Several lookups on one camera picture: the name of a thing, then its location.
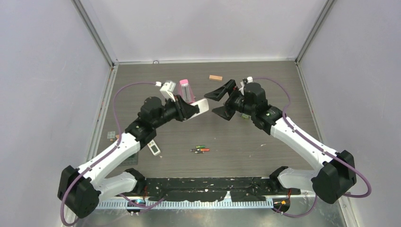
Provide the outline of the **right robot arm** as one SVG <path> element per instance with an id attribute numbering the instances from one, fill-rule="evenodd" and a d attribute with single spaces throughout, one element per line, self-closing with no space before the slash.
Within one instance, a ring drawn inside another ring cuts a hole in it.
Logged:
<path id="1" fill-rule="evenodd" d="M 344 150 L 336 150 L 320 143 L 300 129 L 282 111 L 268 103 L 265 90 L 259 83 L 251 82 L 238 88 L 235 80 L 229 80 L 220 88 L 206 93 L 205 98 L 220 101 L 228 94 L 222 107 L 212 112 L 225 120 L 231 120 L 236 112 L 249 115 L 253 124 L 268 135 L 284 142 L 312 167 L 312 170 L 296 170 L 283 166 L 270 177 L 270 189 L 282 194 L 288 188 L 314 192 L 322 201 L 333 204 L 357 182 L 354 157 Z"/>

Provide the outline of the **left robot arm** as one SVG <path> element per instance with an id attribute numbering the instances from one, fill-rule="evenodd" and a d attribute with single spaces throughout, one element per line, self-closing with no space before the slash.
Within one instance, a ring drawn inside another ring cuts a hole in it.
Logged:
<path id="1" fill-rule="evenodd" d="M 98 204 L 115 195 L 130 192 L 134 196 L 145 190 L 145 177 L 128 169 L 116 177 L 107 176 L 124 160 L 146 147 L 157 135 L 156 129 L 171 120 L 184 122 L 209 110 L 207 99 L 192 104 L 179 95 L 162 104 L 158 97 L 144 101 L 138 117 L 119 139 L 90 161 L 77 168 L 67 166 L 61 172 L 58 198 L 78 218 L 91 214 Z"/>

